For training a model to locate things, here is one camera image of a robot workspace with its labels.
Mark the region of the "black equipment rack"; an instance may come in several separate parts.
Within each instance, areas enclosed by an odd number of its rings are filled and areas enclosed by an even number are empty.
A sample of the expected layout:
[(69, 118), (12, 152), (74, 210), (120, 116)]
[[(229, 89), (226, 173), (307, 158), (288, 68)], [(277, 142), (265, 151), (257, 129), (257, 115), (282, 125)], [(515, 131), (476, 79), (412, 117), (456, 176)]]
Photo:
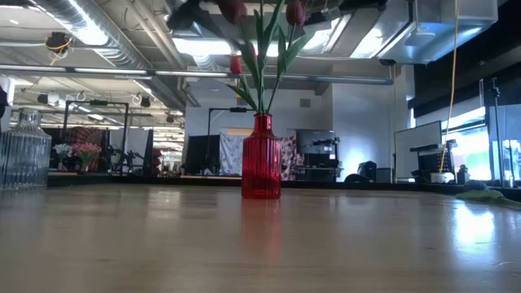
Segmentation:
[(411, 174), (418, 184), (449, 184), (456, 182), (452, 149), (457, 146), (454, 139), (445, 144), (430, 144), (412, 147), (418, 168)]

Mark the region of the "dark purple artificial tulip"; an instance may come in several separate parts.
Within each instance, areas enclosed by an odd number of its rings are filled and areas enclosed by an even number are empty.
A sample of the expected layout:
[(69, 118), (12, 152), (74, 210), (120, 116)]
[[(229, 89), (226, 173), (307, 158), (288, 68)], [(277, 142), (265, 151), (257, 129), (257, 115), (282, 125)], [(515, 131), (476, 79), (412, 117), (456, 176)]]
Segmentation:
[(520, 202), (506, 198), (500, 191), (490, 189), (481, 181), (470, 180), (463, 187), (464, 191), (456, 194), (456, 199), (493, 203), (521, 210)]

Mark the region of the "grey patterned cloth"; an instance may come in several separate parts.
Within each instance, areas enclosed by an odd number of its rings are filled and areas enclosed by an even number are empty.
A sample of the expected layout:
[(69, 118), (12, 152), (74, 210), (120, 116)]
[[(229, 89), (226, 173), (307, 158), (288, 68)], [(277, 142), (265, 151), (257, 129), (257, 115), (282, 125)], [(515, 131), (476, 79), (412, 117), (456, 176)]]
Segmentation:
[(246, 136), (220, 132), (219, 158), (221, 176), (242, 176), (243, 140)]

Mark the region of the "black office chair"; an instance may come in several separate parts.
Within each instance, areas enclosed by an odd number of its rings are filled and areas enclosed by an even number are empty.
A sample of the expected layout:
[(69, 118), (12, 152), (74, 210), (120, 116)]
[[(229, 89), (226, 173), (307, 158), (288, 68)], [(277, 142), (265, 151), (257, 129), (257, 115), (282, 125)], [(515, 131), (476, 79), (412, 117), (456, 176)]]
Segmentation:
[(374, 183), (376, 180), (376, 169), (377, 164), (373, 161), (360, 163), (357, 172), (346, 176), (344, 183)]

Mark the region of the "silver box ventilation duct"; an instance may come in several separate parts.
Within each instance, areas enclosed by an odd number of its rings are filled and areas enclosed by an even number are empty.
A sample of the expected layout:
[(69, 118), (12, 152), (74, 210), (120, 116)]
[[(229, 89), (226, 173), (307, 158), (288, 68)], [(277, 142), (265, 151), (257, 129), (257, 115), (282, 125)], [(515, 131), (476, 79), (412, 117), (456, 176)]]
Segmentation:
[(350, 57), (427, 64), (497, 21), (497, 0), (387, 0)]

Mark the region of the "black monitor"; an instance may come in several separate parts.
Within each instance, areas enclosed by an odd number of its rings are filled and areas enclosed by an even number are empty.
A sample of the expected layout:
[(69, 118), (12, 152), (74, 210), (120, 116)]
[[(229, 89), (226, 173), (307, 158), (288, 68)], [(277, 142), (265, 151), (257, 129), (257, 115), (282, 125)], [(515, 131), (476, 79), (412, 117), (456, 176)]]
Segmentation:
[(339, 140), (333, 130), (296, 130), (296, 152), (299, 154), (336, 154), (338, 144)]

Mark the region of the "grey ceiling pipe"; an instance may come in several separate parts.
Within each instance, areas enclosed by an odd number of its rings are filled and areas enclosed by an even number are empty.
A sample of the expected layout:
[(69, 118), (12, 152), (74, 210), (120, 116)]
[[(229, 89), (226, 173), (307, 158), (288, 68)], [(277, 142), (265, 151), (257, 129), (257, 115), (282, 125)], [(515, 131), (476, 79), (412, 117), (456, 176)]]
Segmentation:
[[(235, 78), (231, 72), (203, 72), (188, 70), (142, 70), (142, 69), (121, 69), (121, 68), (75, 68), (59, 66), (40, 66), (40, 65), (19, 65), (0, 63), (0, 72), (23, 72), (27, 75), (42, 73), (45, 75), (86, 75), (101, 76), (105, 78), (138, 79), (150, 80), (152, 77), (190, 77), (190, 78), (213, 78), (226, 79)], [(302, 81), (314, 83), (335, 83), (335, 84), (360, 84), (360, 85), (393, 85), (392, 78), (382, 77), (351, 77), (351, 76), (327, 76), (309, 74), (285, 74), (283, 79), (288, 81)]]

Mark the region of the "clear ribbed glass vase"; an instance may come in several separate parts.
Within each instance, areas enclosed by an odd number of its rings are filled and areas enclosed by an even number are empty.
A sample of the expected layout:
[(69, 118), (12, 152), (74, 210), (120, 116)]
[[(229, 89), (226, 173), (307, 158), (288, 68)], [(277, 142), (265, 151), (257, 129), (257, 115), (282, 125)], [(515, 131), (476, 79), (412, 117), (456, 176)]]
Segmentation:
[(41, 113), (22, 108), (17, 125), (0, 138), (0, 191), (47, 187), (51, 142)]

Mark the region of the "white curtain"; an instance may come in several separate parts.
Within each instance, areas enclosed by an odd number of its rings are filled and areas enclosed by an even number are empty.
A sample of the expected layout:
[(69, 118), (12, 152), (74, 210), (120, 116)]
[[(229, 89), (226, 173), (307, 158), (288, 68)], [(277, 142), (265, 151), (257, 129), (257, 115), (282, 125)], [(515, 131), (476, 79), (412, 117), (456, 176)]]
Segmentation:
[[(115, 150), (122, 149), (123, 132), (123, 129), (111, 130), (109, 132), (109, 145)], [(132, 151), (134, 153), (133, 165), (143, 165), (143, 159), (139, 158), (138, 155), (142, 157), (146, 156), (149, 133), (150, 131), (146, 129), (127, 129), (125, 135), (125, 152)]]

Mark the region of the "red ribbed glass vase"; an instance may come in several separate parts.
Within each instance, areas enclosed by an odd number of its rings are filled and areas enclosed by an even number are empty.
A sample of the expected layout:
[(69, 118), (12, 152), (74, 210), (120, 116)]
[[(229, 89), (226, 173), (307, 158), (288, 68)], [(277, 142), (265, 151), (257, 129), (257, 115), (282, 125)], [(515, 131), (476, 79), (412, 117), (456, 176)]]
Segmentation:
[(282, 188), (282, 141), (272, 116), (256, 113), (252, 134), (243, 140), (241, 195), (244, 199), (279, 199)]

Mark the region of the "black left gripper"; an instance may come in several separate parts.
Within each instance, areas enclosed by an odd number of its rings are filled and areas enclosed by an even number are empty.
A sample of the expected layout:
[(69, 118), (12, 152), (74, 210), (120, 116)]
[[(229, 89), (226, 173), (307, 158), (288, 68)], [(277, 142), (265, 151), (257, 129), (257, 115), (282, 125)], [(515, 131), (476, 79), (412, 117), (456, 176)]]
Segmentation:
[(201, 2), (212, 2), (219, 8), (230, 4), (230, 0), (186, 0), (173, 9), (166, 20), (167, 27), (177, 31), (188, 29), (193, 23), (197, 23), (208, 31), (219, 29), (209, 12), (200, 7)]

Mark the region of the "maroon artificial tulip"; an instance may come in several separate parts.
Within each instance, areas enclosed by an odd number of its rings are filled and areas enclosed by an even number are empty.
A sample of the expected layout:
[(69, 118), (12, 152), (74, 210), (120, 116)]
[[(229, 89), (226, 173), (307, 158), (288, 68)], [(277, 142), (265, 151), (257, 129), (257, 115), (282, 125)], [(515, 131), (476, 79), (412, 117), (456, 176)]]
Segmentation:
[(286, 22), (290, 27), (287, 36), (280, 25), (278, 25), (278, 57), (277, 57), (277, 74), (276, 81), (269, 99), (266, 113), (269, 113), (274, 101), (278, 87), (287, 72), (289, 65), (294, 61), (297, 55), (304, 49), (308, 42), (313, 38), (311, 34), (304, 34), (295, 39), (296, 30), (304, 26), (306, 21), (306, 13), (304, 4), (301, 0), (291, 0), (286, 8)]
[(260, 67), (257, 63), (256, 50), (247, 32), (247, 8), (241, 0), (230, 0), (230, 4), (224, 5), (219, 9), (229, 23), (240, 29), (243, 40), (240, 42), (236, 39), (230, 38), (230, 41), (235, 50), (240, 52), (239, 55), (241, 56), (242, 63), (247, 66), (247, 69), (252, 76), (257, 97), (253, 98), (246, 77), (244, 76), (244, 72), (240, 75), (235, 75), (239, 78), (239, 86), (234, 85), (231, 89), (234, 90), (253, 110), (255, 110), (257, 114), (264, 114), (265, 109), (263, 106)]

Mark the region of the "pink flower bouquet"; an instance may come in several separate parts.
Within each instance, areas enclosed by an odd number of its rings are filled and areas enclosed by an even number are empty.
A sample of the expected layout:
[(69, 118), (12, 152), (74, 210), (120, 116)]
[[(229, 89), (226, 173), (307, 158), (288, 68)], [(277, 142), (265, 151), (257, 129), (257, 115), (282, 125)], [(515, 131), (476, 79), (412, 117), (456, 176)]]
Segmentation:
[(90, 164), (98, 158), (101, 147), (91, 142), (75, 143), (72, 145), (73, 154), (81, 160), (81, 171), (89, 171)]

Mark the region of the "black gantry frame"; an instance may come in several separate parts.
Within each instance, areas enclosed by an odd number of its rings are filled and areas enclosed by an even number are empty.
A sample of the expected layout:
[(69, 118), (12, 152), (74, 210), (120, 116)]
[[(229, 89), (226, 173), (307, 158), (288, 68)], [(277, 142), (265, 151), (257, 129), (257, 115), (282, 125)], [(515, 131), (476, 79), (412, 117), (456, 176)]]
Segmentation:
[(125, 107), (125, 114), (124, 114), (125, 120), (124, 120), (123, 135), (122, 135), (122, 140), (121, 140), (120, 160), (119, 160), (119, 164), (118, 164), (119, 167), (120, 167), (119, 175), (122, 176), (123, 175), (124, 162), (125, 162), (125, 157), (124, 157), (124, 154), (125, 154), (125, 143), (126, 143), (127, 133), (128, 133), (128, 129), (129, 129), (129, 125), (128, 125), (129, 104), (128, 103), (123, 103), (123, 102), (103, 101), (103, 100), (99, 100), (99, 99), (94, 99), (94, 100), (90, 100), (90, 101), (72, 101), (72, 100), (67, 100), (65, 102), (63, 129), (62, 129), (62, 137), (61, 137), (63, 141), (66, 140), (66, 134), (67, 134), (67, 129), (68, 129), (69, 108), (70, 108), (70, 105), (72, 103), (76, 103), (76, 104), (88, 103), (90, 106), (99, 106), (99, 107), (108, 107), (109, 105), (120, 105), (120, 106), (124, 106)]
[(246, 113), (253, 112), (253, 109), (246, 107), (210, 107), (208, 109), (208, 124), (207, 124), (207, 153), (205, 156), (205, 160), (207, 163), (208, 169), (215, 174), (215, 165), (213, 164), (213, 158), (210, 154), (211, 150), (211, 123), (212, 123), (212, 113), (214, 111), (224, 111), (224, 112), (232, 112), (232, 113)]

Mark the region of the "pink dotted cloth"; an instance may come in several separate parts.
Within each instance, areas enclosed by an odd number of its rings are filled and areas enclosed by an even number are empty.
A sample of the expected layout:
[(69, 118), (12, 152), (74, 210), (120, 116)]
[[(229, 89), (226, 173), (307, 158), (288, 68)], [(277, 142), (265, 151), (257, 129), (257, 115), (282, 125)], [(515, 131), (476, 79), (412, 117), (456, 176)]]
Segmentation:
[(296, 180), (296, 166), (303, 163), (303, 159), (297, 154), (296, 136), (284, 137), (282, 139), (282, 180), (295, 181)]

